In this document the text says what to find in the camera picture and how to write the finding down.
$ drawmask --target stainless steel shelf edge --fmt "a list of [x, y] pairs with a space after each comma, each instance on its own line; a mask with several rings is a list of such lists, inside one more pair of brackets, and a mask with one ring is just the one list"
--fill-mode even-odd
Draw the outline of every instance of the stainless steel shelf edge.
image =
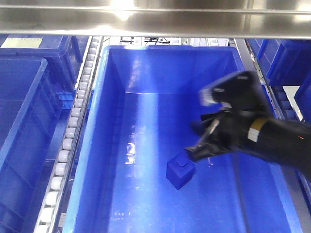
[[294, 5], [281, 8], [275, 3], [269, 6], [271, 0], [265, 7], [252, 7], [249, 1], [229, 7], [224, 0], [215, 6], [204, 5], [203, 1], [193, 6], [188, 3], [165, 6], [159, 1], [158, 8], [156, 1], [143, 1], [142, 6], [134, 1], [123, 6], [122, 0], [113, 0], [110, 5], [106, 1], [80, 5], [44, 2], [0, 3], [0, 32], [311, 39], [311, 6], [302, 0], [296, 2], [296, 8]]

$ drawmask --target white label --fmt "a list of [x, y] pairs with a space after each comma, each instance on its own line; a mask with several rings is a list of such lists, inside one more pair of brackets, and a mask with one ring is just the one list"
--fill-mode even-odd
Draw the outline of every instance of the white label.
[[8, 37], [1, 45], [1, 48], [25, 48], [37, 49], [39, 48], [43, 38], [15, 38]]
[[249, 140], [252, 140], [253, 142], [257, 142], [258, 140], [258, 135], [259, 135], [259, 131], [258, 130], [255, 130], [253, 128], [250, 128], [249, 131], [248, 131], [248, 136], [247, 138]]

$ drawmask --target bin floor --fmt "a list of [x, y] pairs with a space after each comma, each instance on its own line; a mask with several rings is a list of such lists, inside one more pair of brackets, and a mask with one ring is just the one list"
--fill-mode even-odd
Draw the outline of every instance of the bin floor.
[[108, 232], [245, 232], [231, 155], [198, 162], [180, 190], [165, 177], [167, 162], [198, 140], [190, 122], [218, 107], [197, 95], [125, 94]]

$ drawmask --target metal rail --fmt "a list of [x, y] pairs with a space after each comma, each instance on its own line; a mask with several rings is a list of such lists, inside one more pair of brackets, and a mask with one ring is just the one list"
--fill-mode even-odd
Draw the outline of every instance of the metal rail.
[[56, 156], [50, 180], [42, 201], [34, 233], [53, 233], [60, 217], [59, 209], [66, 184], [72, 170], [80, 133], [91, 96], [93, 79], [96, 73], [102, 37], [90, 37], [87, 53], [81, 65], [79, 84], [73, 101], [62, 145]]
[[311, 39], [310, 0], [1, 0], [1, 33]]

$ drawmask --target white roller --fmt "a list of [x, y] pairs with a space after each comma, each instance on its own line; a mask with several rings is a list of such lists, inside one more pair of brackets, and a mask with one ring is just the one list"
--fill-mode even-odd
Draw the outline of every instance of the white roller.
[[75, 127], [76, 128], [78, 125], [78, 119], [79, 118], [74, 117], [74, 116], [70, 117], [69, 118], [69, 127]]
[[98, 43], [97, 43], [97, 42], [92, 42], [92, 43], [91, 43], [91, 48], [96, 49], [97, 46], [98, 46]]
[[92, 42], [99, 42], [100, 37], [99, 36], [93, 36]]
[[88, 61], [94, 61], [95, 60], [95, 55], [94, 54], [88, 54], [87, 55], [87, 60]]
[[82, 81], [88, 83], [90, 76], [88, 74], [82, 75]]
[[55, 206], [57, 197], [58, 197], [58, 192], [56, 191], [48, 192], [47, 198], [46, 198], [46, 204], [50, 206]]
[[77, 108], [81, 108], [83, 105], [83, 99], [76, 99], [74, 106]]
[[50, 223], [52, 222], [52, 216], [53, 216], [54, 208], [53, 207], [46, 207], [41, 212], [41, 222]]
[[69, 127], [66, 129], [66, 138], [74, 138], [74, 133], [76, 132], [76, 128]]
[[73, 142], [72, 138], [65, 138], [63, 141], [63, 149], [64, 150], [71, 150], [72, 142]]
[[66, 163], [68, 161], [69, 150], [61, 150], [58, 154], [58, 161]]
[[93, 67], [93, 61], [86, 61], [86, 67], [92, 68]]
[[60, 190], [60, 185], [62, 184], [63, 177], [54, 176], [51, 181], [51, 189], [52, 190]]
[[84, 98], [86, 97], [86, 91], [84, 91], [84, 90], [78, 90], [78, 91], [77, 91], [77, 97], [78, 97], [79, 99], [84, 99]]
[[90, 48], [88, 53], [89, 54], [96, 54], [97, 49], [96, 48]]
[[56, 164], [55, 174], [57, 176], [63, 176], [65, 174], [66, 163], [58, 163]]
[[39, 225], [35, 231], [35, 233], [48, 233], [49, 226], [48, 225]]
[[92, 71], [92, 68], [90, 68], [90, 67], [85, 67], [85, 68], [83, 69], [83, 74], [90, 75], [90, 74], [91, 74], [91, 71]]
[[81, 83], [80, 83], [80, 90], [86, 91], [86, 90], [87, 90], [87, 84], [88, 84], [88, 83], [81, 82]]
[[72, 109], [72, 116], [73, 117], [80, 117], [81, 108], [73, 108]]

